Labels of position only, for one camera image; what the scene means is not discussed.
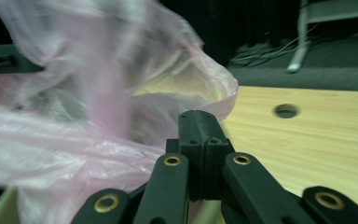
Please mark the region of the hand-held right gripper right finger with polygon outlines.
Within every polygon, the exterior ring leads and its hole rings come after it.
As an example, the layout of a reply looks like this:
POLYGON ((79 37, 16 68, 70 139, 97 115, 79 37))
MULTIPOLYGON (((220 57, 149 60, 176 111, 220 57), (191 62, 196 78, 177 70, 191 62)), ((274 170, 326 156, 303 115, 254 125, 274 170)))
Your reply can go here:
POLYGON ((218 200, 222 197, 224 188, 223 168, 225 157, 233 149, 214 115, 206 115, 204 131, 206 142, 203 198, 206 200, 218 200))

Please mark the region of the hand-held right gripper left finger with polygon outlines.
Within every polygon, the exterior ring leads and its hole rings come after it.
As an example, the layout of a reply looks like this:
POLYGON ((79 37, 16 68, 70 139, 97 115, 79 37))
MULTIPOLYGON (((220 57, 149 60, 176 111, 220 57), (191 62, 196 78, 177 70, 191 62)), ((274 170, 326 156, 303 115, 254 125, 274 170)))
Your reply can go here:
POLYGON ((167 153, 182 154, 188 158, 189 200, 195 202, 202 197, 202 162, 203 140, 200 136, 201 111, 190 110, 178 117, 178 137, 168 139, 167 153))

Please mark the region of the pink plastic bag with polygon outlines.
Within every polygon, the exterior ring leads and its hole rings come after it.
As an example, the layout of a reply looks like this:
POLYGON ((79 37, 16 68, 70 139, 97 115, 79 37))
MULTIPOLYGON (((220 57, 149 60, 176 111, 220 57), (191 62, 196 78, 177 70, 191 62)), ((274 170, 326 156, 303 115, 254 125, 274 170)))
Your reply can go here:
POLYGON ((20 224, 70 224, 93 192, 136 189, 182 113, 235 104, 235 77, 157 0, 0 0, 0 18, 38 66, 0 74, 0 187, 20 224))

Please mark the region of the white metal desk frame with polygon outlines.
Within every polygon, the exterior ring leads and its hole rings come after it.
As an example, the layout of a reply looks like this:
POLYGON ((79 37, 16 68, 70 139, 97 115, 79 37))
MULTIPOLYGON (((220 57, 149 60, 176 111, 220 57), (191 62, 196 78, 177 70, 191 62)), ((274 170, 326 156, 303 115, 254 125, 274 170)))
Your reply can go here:
POLYGON ((293 74, 302 66, 310 46, 309 24, 356 18, 358 18, 358 0, 300 0, 296 51, 286 71, 293 74))

